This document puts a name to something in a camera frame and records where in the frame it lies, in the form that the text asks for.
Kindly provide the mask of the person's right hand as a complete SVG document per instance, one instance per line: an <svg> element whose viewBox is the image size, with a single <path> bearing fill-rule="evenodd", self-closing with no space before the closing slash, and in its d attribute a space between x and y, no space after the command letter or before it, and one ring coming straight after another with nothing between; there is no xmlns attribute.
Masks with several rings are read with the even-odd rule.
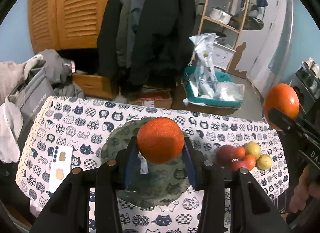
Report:
<svg viewBox="0 0 320 233"><path fill-rule="evenodd" d="M319 199L319 185L316 183L307 183L310 173L310 165L307 165L299 178L298 185L294 189L293 196L290 200L290 211L296 213L303 211L306 207L308 197Z"/></svg>

